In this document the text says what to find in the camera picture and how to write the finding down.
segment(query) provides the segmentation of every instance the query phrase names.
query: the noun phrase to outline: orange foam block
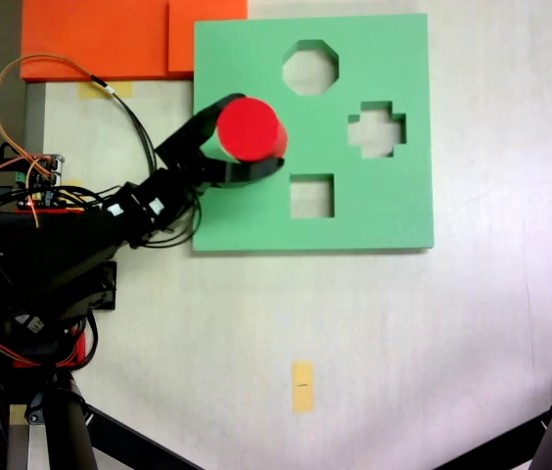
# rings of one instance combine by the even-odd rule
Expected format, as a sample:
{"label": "orange foam block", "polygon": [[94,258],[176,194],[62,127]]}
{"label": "orange foam block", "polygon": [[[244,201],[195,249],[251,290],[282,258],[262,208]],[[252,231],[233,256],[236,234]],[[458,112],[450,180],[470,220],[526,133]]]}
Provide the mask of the orange foam block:
{"label": "orange foam block", "polygon": [[247,0],[170,0],[167,66],[172,78],[194,74],[194,24],[196,22],[245,20]]}
{"label": "orange foam block", "polygon": [[[247,0],[23,0],[22,54],[64,55],[107,80],[191,77],[194,22],[242,20],[247,10]],[[48,60],[23,63],[21,75],[86,78]]]}

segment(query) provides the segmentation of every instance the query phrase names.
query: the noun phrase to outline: table surface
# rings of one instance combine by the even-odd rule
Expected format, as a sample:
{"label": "table surface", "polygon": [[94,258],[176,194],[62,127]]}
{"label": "table surface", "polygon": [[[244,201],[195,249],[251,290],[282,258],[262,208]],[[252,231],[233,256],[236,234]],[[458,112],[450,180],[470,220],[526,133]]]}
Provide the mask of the table surface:
{"label": "table surface", "polygon": [[[428,13],[436,246],[122,249],[93,405],[206,469],[427,469],[552,401],[552,1],[251,0],[251,18]],[[155,144],[190,82],[135,82]],[[102,190],[147,167],[120,109],[48,84],[43,149]],[[292,363],[315,368],[292,411]],[[30,468],[42,468],[33,441]]]}

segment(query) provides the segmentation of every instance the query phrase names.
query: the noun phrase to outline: masking tape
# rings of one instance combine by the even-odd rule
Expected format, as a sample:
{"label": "masking tape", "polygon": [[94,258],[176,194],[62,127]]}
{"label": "masking tape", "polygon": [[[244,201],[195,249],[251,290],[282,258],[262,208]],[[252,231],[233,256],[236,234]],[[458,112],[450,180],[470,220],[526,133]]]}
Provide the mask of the masking tape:
{"label": "masking tape", "polygon": [[307,413],[313,410],[315,384],[313,380],[313,363],[297,360],[293,367],[294,379],[294,413]]}
{"label": "masking tape", "polygon": [[[132,98],[132,81],[110,81],[109,86],[115,90],[119,98]],[[81,100],[95,100],[111,98],[111,95],[93,81],[81,81],[78,83],[78,98]]]}

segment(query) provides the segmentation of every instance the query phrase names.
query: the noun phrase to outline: circuit board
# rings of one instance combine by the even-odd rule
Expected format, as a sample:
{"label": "circuit board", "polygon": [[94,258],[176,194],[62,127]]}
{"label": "circuit board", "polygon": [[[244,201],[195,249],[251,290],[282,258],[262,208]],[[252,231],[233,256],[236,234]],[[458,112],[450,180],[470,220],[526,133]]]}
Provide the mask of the circuit board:
{"label": "circuit board", "polygon": [[[59,154],[49,154],[46,157],[50,157],[50,160],[43,160],[39,162],[39,165],[48,171],[50,171],[51,176],[48,178],[43,176],[38,171],[34,171],[30,175],[30,180],[28,181],[29,188],[47,188],[51,189],[55,186],[61,186],[62,174],[63,174],[63,163],[65,158]],[[19,189],[25,189],[26,174],[22,171],[16,171],[15,173],[15,183]],[[41,191],[39,193],[34,193],[31,196],[34,206],[37,209],[59,209],[62,208],[65,204],[57,199],[57,193],[55,191]],[[18,209],[26,210],[28,209],[29,201],[19,201]]]}

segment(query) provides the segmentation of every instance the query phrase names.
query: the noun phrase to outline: white label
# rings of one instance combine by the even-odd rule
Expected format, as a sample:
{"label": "white label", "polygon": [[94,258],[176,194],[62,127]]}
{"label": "white label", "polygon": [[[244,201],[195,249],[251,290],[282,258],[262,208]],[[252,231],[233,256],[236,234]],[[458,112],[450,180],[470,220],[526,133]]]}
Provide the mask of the white label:
{"label": "white label", "polygon": [[19,315],[15,317],[15,321],[20,323],[20,325],[23,325],[29,318],[30,318],[30,315],[27,315],[27,314]]}
{"label": "white label", "polygon": [[40,318],[34,317],[30,320],[30,323],[28,323],[28,330],[30,330],[32,333],[38,333],[41,331],[41,328],[43,328],[43,322]]}
{"label": "white label", "polygon": [[113,204],[112,206],[109,206],[107,211],[112,213],[113,216],[115,216],[115,217],[117,217],[118,215],[123,214],[123,209],[121,208],[121,206],[119,204]]}
{"label": "white label", "polygon": [[156,214],[159,215],[163,209],[165,209],[165,206],[162,204],[161,200],[159,198],[155,198],[150,203],[150,209]]}

